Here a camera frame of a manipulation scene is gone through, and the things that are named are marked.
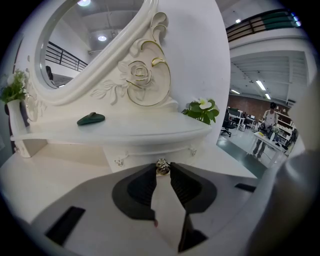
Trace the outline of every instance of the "mirror frame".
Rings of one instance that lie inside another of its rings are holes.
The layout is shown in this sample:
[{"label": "mirror frame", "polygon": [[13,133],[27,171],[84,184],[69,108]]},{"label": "mirror frame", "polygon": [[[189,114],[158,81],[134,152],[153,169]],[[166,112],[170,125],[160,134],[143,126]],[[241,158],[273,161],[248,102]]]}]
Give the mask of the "mirror frame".
[{"label": "mirror frame", "polygon": [[152,17],[157,11],[158,0],[144,0],[143,4],[130,21],[130,23],[113,39],[94,60],[67,86],[55,89],[50,87],[44,79],[47,77],[45,66],[45,53],[42,50],[49,42],[55,26],[63,15],[77,4],[77,0],[54,0],[44,3],[35,11],[48,17],[43,26],[40,26],[34,35],[37,43],[30,54],[30,82],[37,95],[45,102],[53,106],[68,104],[94,87],[106,76],[118,62],[125,56],[135,40],[141,38],[150,26]]}]

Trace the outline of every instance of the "computer monitor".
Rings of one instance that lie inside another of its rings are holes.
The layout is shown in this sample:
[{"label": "computer monitor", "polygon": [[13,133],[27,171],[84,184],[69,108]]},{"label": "computer monitor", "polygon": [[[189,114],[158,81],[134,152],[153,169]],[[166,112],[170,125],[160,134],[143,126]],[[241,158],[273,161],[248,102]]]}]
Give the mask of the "computer monitor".
[{"label": "computer monitor", "polygon": [[238,111],[238,109],[237,110],[233,110],[233,109],[229,109],[229,114],[230,115],[233,115],[233,116],[236,116],[236,117],[239,117],[240,116],[240,112]]}]

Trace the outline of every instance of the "decorative scroll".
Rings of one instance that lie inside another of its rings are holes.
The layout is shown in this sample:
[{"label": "decorative scroll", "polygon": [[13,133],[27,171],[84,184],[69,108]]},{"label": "decorative scroll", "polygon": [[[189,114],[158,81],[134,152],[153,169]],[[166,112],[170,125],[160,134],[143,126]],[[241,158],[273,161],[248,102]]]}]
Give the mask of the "decorative scroll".
[{"label": "decorative scroll", "polygon": [[163,102],[169,95],[171,74],[159,37],[164,35],[167,25],[166,14],[156,13],[146,33],[151,39],[136,40],[129,50],[131,57],[135,59],[118,63],[121,82],[103,80],[90,95],[102,99],[108,93],[111,105],[117,102],[118,96],[123,97],[126,92],[129,99],[139,106],[149,107]]},{"label": "decorative scroll", "polygon": [[26,114],[28,116],[28,121],[36,122],[38,120],[38,117],[43,116],[43,113],[47,109],[47,105],[42,100],[37,99],[37,94],[33,88],[32,83],[30,82],[30,79],[29,79],[30,72],[29,72],[28,68],[25,71],[27,74],[29,74],[27,83],[25,85],[26,94],[25,94],[24,102],[25,102],[25,107],[26,107]]}]

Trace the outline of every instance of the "railing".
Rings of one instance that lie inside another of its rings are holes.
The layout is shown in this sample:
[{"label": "railing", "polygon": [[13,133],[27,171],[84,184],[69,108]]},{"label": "railing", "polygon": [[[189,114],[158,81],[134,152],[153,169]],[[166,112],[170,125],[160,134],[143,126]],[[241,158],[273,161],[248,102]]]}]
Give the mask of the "railing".
[{"label": "railing", "polygon": [[298,28],[300,25],[299,18],[293,12],[287,9],[276,9],[257,14],[229,26],[226,29],[226,34],[228,41],[231,42],[262,31]]},{"label": "railing", "polygon": [[88,65],[81,59],[72,55],[70,52],[62,49],[53,42],[48,42],[48,46],[45,51],[45,60],[53,63],[57,63],[64,67],[81,72]]}]

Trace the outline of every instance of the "black slot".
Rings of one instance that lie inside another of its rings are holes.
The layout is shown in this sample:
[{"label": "black slot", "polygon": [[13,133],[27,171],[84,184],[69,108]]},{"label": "black slot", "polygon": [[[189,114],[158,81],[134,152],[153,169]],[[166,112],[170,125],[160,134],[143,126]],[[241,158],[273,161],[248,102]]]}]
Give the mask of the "black slot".
[{"label": "black slot", "polygon": [[78,221],[85,213],[85,209],[71,206],[46,232],[46,236],[56,244],[62,246],[67,240]]},{"label": "black slot", "polygon": [[251,186],[251,185],[247,185],[247,184],[243,184],[243,183],[238,183],[234,187],[241,189],[241,190],[249,191],[251,193],[255,192],[255,190],[256,190],[255,186]]}]

